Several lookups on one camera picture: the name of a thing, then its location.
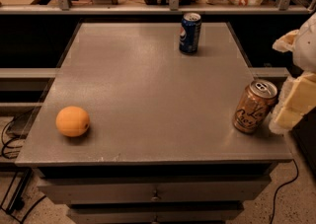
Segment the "drawer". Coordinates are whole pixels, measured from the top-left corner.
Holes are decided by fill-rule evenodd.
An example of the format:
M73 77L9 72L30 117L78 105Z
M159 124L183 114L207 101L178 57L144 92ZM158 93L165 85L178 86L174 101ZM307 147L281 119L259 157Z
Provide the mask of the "drawer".
M136 205L82 205L70 208L68 217L77 224L172 223L231 220L243 210L238 202Z
M243 201L254 199L270 181L269 176L67 179L40 180L38 187L57 204Z

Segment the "soda can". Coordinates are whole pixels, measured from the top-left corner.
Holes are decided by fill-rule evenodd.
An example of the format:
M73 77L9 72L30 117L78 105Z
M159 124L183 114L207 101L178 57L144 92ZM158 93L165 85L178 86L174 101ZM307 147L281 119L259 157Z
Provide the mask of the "soda can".
M234 126L253 133L277 102L277 87L267 80L254 80L245 88L233 116Z
M184 54L198 51L201 18L199 14L187 13L181 21L179 50Z

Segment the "blue soda can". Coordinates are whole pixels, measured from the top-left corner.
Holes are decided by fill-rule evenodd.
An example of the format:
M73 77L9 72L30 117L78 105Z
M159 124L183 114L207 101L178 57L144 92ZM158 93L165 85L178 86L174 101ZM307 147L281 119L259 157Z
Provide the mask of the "blue soda can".
M179 50L184 54L194 54L198 51L198 39L201 19L196 13L187 13L181 21Z

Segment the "drawer knob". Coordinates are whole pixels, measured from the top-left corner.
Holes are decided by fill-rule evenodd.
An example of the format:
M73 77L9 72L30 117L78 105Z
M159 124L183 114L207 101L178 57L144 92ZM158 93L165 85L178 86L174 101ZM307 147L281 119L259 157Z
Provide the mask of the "drawer knob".
M161 197L160 196L158 196L158 192L157 192L157 190L154 190L153 191L153 196L151 197L151 201L152 202L157 202L157 201L159 201L161 199Z

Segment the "brown soda can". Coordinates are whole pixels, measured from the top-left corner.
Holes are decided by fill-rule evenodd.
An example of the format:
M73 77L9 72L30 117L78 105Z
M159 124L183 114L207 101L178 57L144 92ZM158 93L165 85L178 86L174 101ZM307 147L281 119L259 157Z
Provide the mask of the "brown soda can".
M244 133L255 132L276 102L277 87L267 80L254 80L239 101L233 116L234 126Z

